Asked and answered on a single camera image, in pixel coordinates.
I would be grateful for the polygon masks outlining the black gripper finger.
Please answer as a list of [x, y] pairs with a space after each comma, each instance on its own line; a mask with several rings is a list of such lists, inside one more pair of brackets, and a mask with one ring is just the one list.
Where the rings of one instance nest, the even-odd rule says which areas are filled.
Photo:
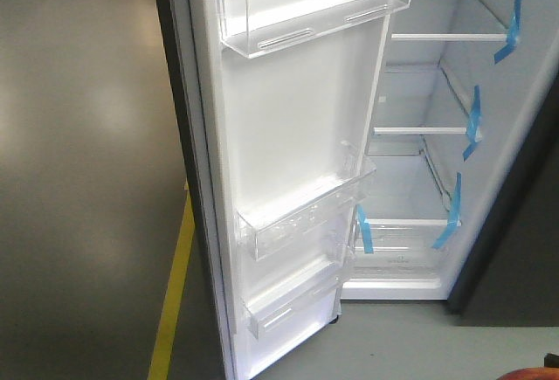
[[544, 357], [545, 366], [559, 366], [559, 355], [547, 353]]

